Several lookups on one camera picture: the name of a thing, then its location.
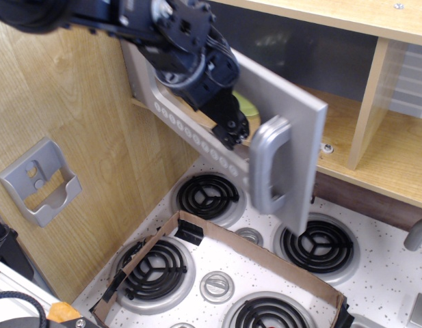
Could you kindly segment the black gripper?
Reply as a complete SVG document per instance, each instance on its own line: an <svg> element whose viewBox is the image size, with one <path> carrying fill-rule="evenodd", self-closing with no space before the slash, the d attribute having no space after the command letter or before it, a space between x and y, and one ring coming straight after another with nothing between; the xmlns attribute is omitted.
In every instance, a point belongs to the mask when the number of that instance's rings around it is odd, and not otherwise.
<svg viewBox="0 0 422 328"><path fill-rule="evenodd" d="M232 89L220 90L199 110L215 122L212 133L226 149L234 150L235 144L249 143L249 123Z"/></svg>

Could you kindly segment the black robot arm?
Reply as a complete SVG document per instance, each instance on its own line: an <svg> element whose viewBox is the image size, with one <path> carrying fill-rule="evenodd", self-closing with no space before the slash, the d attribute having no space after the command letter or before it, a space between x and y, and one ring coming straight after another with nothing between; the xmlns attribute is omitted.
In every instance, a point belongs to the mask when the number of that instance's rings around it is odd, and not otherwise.
<svg viewBox="0 0 422 328"><path fill-rule="evenodd" d="M239 64L206 1L0 1L0 21L33 34L78 25L134 44L162 85L215 123L226 148L250 134L233 95Z"/></svg>

